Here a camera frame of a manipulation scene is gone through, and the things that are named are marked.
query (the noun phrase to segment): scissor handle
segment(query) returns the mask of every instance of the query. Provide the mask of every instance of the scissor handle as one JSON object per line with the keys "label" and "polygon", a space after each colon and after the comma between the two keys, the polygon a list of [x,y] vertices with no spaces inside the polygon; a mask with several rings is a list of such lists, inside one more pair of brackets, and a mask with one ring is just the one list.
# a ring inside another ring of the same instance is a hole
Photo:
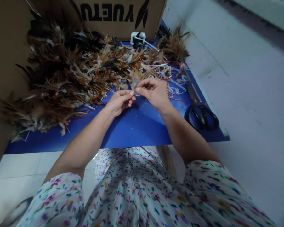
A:
{"label": "scissor handle", "polygon": [[[205,123],[207,130],[208,131],[216,130],[220,126],[220,122],[219,122],[217,116],[207,106],[200,105],[199,107],[201,109],[201,112],[202,112],[202,115],[203,115],[203,118],[204,118],[204,123]],[[213,127],[211,127],[209,122],[208,122],[207,112],[211,115],[211,117],[214,120],[214,126]]]}
{"label": "scissor handle", "polygon": [[[198,119],[199,121],[199,124],[200,124],[200,128],[197,128],[193,125],[193,123],[190,121],[190,114],[191,112],[193,112],[193,114],[196,116],[196,118]],[[188,108],[188,111],[186,113],[186,119],[187,119],[187,122],[195,129],[197,130],[198,132],[202,131],[203,130],[203,126],[202,126],[202,121],[201,119],[199,118],[199,115],[197,114],[196,110],[194,109],[194,106],[191,105],[189,106]]]}

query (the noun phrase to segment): white wall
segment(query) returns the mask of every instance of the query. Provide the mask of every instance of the white wall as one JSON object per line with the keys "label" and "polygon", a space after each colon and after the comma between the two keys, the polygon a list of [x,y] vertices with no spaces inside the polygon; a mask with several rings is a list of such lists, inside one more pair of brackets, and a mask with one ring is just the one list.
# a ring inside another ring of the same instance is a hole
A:
{"label": "white wall", "polygon": [[284,33],[224,1],[168,0],[163,19],[192,31],[187,63],[232,139],[211,146],[284,226]]}

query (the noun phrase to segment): cardboard box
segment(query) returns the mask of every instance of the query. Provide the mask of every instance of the cardboard box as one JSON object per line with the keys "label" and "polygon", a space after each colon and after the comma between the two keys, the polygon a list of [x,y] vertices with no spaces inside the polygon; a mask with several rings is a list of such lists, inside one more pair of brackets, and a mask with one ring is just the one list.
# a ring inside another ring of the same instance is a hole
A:
{"label": "cardboard box", "polygon": [[32,7],[42,17],[46,11],[79,27],[80,20],[86,28],[111,36],[120,41],[130,41],[132,32],[144,32],[146,40],[155,40],[167,0],[31,0]]}
{"label": "cardboard box", "polygon": [[[86,9],[89,7],[87,5],[82,6],[86,12],[85,17],[87,21],[85,24],[90,30],[117,36],[120,40],[125,41],[130,39],[131,32],[143,31],[146,33],[147,40],[153,41],[162,18],[166,0],[142,0],[141,2],[137,0],[96,0],[93,3],[90,0],[78,0],[75,1],[75,4],[78,6],[78,9],[81,9],[82,4],[88,4],[92,9],[93,17],[95,16],[95,4],[98,4],[99,17],[97,19],[100,20],[99,18],[101,17],[101,21],[90,21],[89,9]],[[143,13],[139,13],[143,5],[145,6],[143,7]],[[38,9],[44,18],[46,18],[46,11],[54,12],[62,18],[61,9],[63,9],[69,23],[74,26],[81,26],[78,15],[69,0],[0,1],[1,99],[7,99],[11,91],[14,91],[14,99],[23,96],[28,91],[24,79],[26,75],[21,75],[15,63],[23,66],[28,65],[27,58],[30,48],[26,41],[26,34],[30,28],[30,21],[34,19],[29,8]],[[3,122],[1,118],[0,114],[0,160],[11,139],[13,130],[12,126]]]}

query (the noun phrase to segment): patterned fabric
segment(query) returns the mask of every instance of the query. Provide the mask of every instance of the patterned fabric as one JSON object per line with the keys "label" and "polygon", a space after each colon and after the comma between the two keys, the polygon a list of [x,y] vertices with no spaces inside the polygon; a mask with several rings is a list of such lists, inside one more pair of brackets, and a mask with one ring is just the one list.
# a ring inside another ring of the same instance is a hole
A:
{"label": "patterned fabric", "polygon": [[18,226],[276,226],[214,161],[191,162],[181,184],[151,150],[106,149],[98,152],[96,178],[85,207],[78,175],[52,178]]}

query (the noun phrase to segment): white tile floor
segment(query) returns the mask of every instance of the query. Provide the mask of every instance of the white tile floor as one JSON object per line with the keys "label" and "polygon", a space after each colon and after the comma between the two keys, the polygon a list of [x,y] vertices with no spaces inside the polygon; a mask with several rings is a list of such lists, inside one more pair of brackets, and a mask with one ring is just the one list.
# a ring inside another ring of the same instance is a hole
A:
{"label": "white tile floor", "polygon": [[[147,148],[156,151],[155,146]],[[0,162],[0,223],[17,204],[36,194],[61,153],[62,151],[3,156]],[[95,160],[91,160],[83,179],[85,204],[96,184],[94,173]]]}

